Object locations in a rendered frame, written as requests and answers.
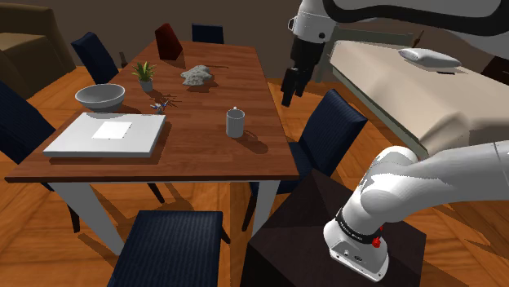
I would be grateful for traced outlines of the grey mug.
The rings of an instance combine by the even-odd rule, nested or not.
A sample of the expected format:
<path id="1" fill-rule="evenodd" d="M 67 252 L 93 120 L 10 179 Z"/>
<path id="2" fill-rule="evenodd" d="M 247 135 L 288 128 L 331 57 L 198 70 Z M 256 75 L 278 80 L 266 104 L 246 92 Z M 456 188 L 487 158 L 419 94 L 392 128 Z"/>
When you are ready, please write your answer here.
<path id="1" fill-rule="evenodd" d="M 231 138 L 240 138 L 244 133 L 245 112 L 233 107 L 226 113 L 226 134 Z"/>

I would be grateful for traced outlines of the dark robot stand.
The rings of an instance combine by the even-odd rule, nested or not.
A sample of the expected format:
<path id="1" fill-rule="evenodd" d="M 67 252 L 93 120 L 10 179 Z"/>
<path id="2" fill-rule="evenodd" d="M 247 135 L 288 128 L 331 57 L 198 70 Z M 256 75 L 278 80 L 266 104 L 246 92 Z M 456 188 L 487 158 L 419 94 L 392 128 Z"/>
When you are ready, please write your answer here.
<path id="1" fill-rule="evenodd" d="M 250 239 L 240 287 L 419 287 L 426 236 L 408 223 L 387 223 L 389 265 L 378 283 L 335 262 L 323 228 L 352 191 L 312 171 Z"/>

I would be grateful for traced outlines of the white flat box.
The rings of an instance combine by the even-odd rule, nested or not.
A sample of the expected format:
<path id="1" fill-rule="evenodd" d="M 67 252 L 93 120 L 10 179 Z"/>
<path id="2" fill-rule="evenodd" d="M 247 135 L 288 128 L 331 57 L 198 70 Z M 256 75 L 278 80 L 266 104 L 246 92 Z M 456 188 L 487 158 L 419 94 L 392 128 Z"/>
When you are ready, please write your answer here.
<path id="1" fill-rule="evenodd" d="M 44 150 L 48 157 L 150 157 L 165 124 L 157 114 L 82 113 Z"/>

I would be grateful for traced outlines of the beige bed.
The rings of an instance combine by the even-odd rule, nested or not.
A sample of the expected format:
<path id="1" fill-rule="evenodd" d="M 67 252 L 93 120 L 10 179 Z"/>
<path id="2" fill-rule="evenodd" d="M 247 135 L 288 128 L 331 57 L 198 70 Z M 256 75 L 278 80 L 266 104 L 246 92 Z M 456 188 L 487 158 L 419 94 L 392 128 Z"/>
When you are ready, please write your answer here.
<path id="1" fill-rule="evenodd" d="M 398 53 L 411 36 L 334 28 L 329 69 L 419 157 L 509 140 L 509 86 L 464 67 L 428 68 Z"/>

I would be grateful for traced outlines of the dark red chair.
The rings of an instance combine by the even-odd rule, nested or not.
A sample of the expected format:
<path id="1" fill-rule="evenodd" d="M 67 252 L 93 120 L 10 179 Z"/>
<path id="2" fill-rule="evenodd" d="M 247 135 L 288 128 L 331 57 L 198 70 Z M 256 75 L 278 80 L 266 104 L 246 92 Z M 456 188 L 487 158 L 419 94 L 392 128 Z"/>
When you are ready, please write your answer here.
<path id="1" fill-rule="evenodd" d="M 177 60 L 183 51 L 183 47 L 171 26 L 164 23 L 154 33 L 160 59 Z"/>

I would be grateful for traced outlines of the white pillow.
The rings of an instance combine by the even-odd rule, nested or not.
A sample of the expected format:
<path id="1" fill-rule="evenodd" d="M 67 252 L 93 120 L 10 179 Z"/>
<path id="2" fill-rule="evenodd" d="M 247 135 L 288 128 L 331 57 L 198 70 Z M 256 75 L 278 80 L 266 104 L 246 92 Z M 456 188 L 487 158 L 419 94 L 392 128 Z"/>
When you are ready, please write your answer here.
<path id="1" fill-rule="evenodd" d="M 462 63 L 446 54 L 424 48 L 403 48 L 398 54 L 406 60 L 429 68 L 456 68 Z"/>

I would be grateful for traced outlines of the grey rock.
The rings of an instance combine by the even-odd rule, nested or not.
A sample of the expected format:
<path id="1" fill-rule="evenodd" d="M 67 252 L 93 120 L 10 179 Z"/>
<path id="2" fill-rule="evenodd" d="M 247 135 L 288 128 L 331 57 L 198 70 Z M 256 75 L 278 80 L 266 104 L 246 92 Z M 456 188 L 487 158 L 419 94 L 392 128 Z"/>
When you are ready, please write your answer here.
<path id="1" fill-rule="evenodd" d="M 185 86 L 203 86 L 205 81 L 212 78 L 210 69 L 205 65 L 197 65 L 188 71 L 182 72 L 180 76 L 184 79 Z"/>

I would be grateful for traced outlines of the grey bowl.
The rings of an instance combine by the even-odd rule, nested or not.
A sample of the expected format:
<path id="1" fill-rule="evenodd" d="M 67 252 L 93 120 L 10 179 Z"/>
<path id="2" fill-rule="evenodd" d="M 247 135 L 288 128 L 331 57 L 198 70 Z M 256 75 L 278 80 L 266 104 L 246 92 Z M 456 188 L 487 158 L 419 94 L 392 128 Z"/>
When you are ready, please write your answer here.
<path id="1" fill-rule="evenodd" d="M 123 86 L 105 83 L 82 88 L 75 99 L 84 107 L 97 113 L 113 113 L 121 106 L 125 97 Z"/>

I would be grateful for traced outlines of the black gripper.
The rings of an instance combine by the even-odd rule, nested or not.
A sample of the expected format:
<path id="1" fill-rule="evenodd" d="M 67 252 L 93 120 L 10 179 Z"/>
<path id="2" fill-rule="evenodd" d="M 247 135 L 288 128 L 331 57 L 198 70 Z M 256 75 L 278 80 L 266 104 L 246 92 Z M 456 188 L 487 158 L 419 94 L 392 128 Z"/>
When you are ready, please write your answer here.
<path id="1" fill-rule="evenodd" d="M 289 107 L 293 94 L 298 97 L 303 95 L 306 85 L 309 83 L 315 66 L 319 63 L 325 43 L 304 41 L 297 36 L 291 47 L 290 58 L 294 61 L 294 68 L 288 68 L 281 83 L 283 93 L 281 104 Z"/>

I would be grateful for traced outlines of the dark blue chair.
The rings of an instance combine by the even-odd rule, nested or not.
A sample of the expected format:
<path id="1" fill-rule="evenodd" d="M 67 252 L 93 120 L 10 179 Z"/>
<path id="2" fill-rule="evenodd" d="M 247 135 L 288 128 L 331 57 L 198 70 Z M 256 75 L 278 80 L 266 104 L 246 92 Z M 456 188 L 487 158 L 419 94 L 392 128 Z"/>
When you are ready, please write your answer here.
<path id="1" fill-rule="evenodd" d="M 71 46 L 96 84 L 108 83 L 119 73 L 113 58 L 95 33 L 86 33 Z"/>
<path id="2" fill-rule="evenodd" d="M 224 44 L 224 28 L 222 25 L 192 23 L 194 42 Z"/>
<path id="3" fill-rule="evenodd" d="M 19 165 L 55 128 L 25 99 L 0 81 L 0 151 Z"/>
<path id="4" fill-rule="evenodd" d="M 335 89 L 327 91 L 299 140 L 289 143 L 299 178 L 313 169 L 331 176 L 367 121 Z"/>
<path id="5" fill-rule="evenodd" d="M 217 287 L 220 211 L 141 210 L 107 287 Z"/>

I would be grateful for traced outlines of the brown sofa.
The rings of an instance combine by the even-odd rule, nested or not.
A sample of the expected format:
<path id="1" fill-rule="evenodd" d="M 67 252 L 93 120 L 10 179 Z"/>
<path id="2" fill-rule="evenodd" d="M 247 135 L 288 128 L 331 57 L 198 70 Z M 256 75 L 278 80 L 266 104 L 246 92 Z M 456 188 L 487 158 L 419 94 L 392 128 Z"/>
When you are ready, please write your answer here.
<path id="1" fill-rule="evenodd" d="M 49 7 L 0 2 L 0 81 L 24 99 L 76 68 Z"/>

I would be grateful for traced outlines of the green plant in grey pot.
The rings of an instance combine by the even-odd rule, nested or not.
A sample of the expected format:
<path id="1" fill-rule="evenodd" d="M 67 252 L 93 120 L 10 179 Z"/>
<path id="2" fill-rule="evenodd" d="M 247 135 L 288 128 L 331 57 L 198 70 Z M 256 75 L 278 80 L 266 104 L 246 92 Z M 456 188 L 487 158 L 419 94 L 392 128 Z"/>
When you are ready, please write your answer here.
<path id="1" fill-rule="evenodd" d="M 133 75 L 137 76 L 139 84 L 144 92 L 151 92 L 153 90 L 153 75 L 155 73 L 156 65 L 151 65 L 149 62 L 143 64 L 138 62 L 133 65 Z"/>

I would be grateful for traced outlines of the wooden table with white legs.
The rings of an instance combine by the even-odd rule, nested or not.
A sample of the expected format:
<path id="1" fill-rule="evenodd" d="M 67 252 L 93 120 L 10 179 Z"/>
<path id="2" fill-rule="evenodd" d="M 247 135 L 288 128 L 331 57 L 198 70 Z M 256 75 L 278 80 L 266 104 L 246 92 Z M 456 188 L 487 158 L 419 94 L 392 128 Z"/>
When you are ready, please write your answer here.
<path id="1" fill-rule="evenodd" d="M 135 61 L 156 65 L 153 92 L 144 92 L 128 68 L 114 82 L 125 88 L 123 108 L 153 114 L 158 96 L 170 101 L 166 122 L 148 158 L 47 157 L 31 153 L 7 177 L 9 183 L 49 183 L 89 228 L 119 254 L 117 229 L 92 191 L 95 183 L 253 182 L 261 184 L 254 226 L 268 219 L 277 186 L 298 177 L 285 132 L 256 50 L 203 42 L 183 42 L 175 61 L 159 58 L 155 43 Z M 182 72 L 205 65 L 212 78 L 185 86 Z M 240 138 L 226 134 L 226 113 L 245 112 Z"/>

